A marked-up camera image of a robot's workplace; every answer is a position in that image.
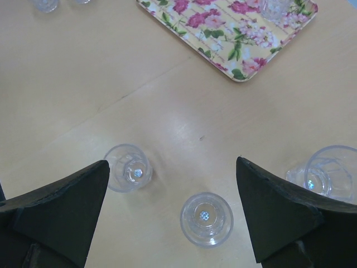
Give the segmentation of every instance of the floral tray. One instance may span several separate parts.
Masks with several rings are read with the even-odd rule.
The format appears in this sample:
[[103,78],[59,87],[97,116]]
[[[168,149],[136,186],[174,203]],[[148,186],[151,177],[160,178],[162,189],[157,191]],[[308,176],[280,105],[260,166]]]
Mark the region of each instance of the floral tray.
[[236,82],[252,78],[317,14],[295,0],[279,22],[259,14],[260,0],[137,0],[152,16]]

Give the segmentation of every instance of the wooden table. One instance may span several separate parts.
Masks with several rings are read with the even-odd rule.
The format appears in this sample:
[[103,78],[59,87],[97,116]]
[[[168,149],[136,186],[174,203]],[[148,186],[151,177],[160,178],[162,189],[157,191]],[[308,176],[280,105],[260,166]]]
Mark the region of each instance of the wooden table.
[[[59,180],[135,143],[155,170],[130,194],[107,191],[86,267],[260,267],[235,181],[242,155],[285,172],[332,144],[357,147],[357,12],[319,14],[261,73],[237,84],[135,1],[61,0],[53,13],[0,3],[0,179],[7,198]],[[180,210],[221,195],[234,230],[191,244]]]

